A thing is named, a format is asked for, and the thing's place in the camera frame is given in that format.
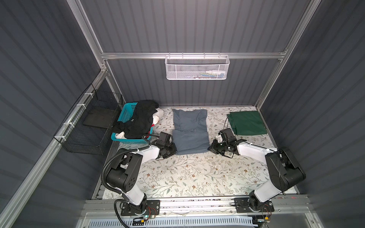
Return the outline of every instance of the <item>gray corrugated wall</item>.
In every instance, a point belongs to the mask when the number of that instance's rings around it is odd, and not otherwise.
[[[278,52],[308,0],[82,0],[104,52]]]
[[[283,51],[308,0],[82,0],[104,52]],[[226,80],[170,81],[161,60],[109,60],[127,102],[253,105],[276,60],[234,60]]]
[[[233,59],[226,80],[166,79],[164,60],[108,60],[126,102],[154,99],[162,106],[255,104],[276,59]]]
[[[322,1],[262,106],[326,227],[363,226],[365,1]]]
[[[2,211],[100,68],[66,1],[0,1],[0,18]],[[82,208],[71,199],[90,198],[100,166],[97,156],[60,152],[14,227],[55,215],[71,227]]]

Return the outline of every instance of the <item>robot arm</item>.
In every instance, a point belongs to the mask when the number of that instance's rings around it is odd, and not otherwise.
[[[105,165],[101,182],[111,191],[117,192],[130,204],[136,214],[145,211],[146,195],[136,185],[141,164],[157,158],[168,158],[176,153],[171,135],[162,132],[157,140],[142,149],[127,150],[121,148]]]
[[[268,200],[306,178],[306,174],[289,148],[264,148],[248,143],[244,139],[236,140],[230,128],[221,130],[208,150],[223,156],[229,151],[251,157],[267,165],[270,179],[249,195],[248,205],[253,211],[259,211]]]

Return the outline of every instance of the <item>folded gray shirt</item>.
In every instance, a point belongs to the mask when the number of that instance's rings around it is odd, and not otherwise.
[[[177,155],[208,151],[207,110],[183,111],[173,109],[175,130],[172,132]]]

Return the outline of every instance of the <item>folded green cloth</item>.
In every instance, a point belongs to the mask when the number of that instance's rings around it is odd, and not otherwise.
[[[268,132],[258,111],[230,112],[227,116],[236,135],[263,135]]]

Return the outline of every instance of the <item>black clothing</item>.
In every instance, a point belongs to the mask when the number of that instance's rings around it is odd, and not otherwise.
[[[153,114],[158,108],[158,103],[153,100],[142,100],[134,108],[131,120],[123,123],[118,121],[112,128],[112,132],[121,133],[124,131],[126,139],[141,139],[143,135],[150,132],[153,122]]]

